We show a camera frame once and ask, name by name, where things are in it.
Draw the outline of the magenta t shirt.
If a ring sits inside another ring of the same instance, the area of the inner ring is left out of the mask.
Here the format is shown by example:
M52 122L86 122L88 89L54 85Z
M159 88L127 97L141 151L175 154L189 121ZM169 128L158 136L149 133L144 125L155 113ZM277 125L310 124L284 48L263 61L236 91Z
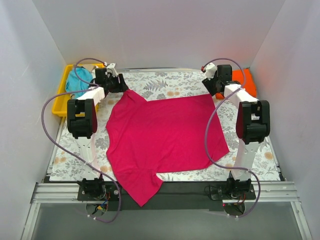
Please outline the magenta t shirt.
M127 90L106 123L107 159L139 206L162 185L159 173L202 170L229 153L211 95L145 100Z

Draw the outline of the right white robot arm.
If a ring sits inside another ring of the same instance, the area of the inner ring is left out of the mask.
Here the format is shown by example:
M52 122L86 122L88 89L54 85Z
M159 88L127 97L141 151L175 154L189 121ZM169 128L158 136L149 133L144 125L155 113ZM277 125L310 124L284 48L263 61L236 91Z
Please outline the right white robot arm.
M201 71L205 74L202 83L208 92L212 96L221 94L237 107L235 131L238 150L235 164L228 167L226 181L209 187L210 197L212 200L255 199L251 169L259 145L270 134L270 104L251 96L238 81L233 81L233 70L229 64L209 63Z

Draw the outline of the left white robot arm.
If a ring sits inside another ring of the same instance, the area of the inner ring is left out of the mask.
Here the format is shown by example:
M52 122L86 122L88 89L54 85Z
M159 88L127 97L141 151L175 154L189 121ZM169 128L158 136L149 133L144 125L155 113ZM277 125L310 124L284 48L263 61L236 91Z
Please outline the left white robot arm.
M106 196L106 187L98 168L95 133L98 130L96 106L109 93L123 93L128 89L123 75L118 74L115 64L95 69L95 86L82 96L67 101L67 129L75 139L80 157L85 161L80 192L86 197L101 200Z

